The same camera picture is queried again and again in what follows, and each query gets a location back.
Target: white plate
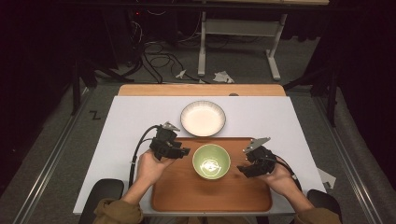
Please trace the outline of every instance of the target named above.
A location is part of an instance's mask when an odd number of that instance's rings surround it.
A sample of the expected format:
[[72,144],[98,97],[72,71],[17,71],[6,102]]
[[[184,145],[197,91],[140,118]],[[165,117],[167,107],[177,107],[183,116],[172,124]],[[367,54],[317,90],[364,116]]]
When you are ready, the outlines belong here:
[[181,124],[195,136],[218,133],[225,123],[224,111],[209,101],[197,101],[187,105],[181,112]]

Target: sleeve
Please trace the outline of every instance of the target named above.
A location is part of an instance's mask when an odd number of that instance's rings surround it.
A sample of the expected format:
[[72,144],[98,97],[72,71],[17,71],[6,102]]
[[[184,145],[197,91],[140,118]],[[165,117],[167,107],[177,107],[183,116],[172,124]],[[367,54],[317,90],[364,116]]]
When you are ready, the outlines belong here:
[[139,205],[113,199],[101,200],[94,213],[96,214],[96,219],[93,222],[95,224],[135,224],[143,219]]
[[294,216],[295,224],[341,224],[340,218],[326,208],[314,208]]

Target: tray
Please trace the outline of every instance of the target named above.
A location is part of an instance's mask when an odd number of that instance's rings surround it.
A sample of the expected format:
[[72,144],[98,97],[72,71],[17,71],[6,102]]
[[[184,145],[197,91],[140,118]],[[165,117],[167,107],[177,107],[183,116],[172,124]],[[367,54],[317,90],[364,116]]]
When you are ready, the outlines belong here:
[[[249,165],[242,152],[251,138],[178,138],[189,156],[176,160],[153,186],[151,206],[160,212],[265,212],[271,208],[271,192],[256,178],[246,178],[236,168]],[[205,144],[224,147],[231,158],[229,172],[219,180],[205,180],[195,173],[192,156]]]

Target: green bowl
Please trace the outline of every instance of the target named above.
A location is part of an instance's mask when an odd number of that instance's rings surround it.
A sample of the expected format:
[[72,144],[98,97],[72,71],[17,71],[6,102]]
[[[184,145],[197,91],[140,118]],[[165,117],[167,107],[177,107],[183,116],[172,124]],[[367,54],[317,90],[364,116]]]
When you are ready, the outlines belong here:
[[227,151],[215,144],[199,147],[192,157],[192,166],[198,175],[205,179],[219,179],[230,169],[230,156]]

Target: chair armrest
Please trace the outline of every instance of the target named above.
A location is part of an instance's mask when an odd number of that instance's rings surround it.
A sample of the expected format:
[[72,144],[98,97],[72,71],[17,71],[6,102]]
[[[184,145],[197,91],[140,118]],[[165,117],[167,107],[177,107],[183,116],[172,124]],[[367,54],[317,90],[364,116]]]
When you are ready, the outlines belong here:
[[337,214],[340,217],[341,222],[343,221],[341,217],[340,204],[332,195],[316,189],[311,189],[306,194],[306,197],[315,207],[327,208]]
[[93,223],[96,218],[93,211],[99,202],[104,198],[119,199],[122,196],[123,188],[123,182],[118,179],[101,179],[96,182],[85,203],[78,223]]

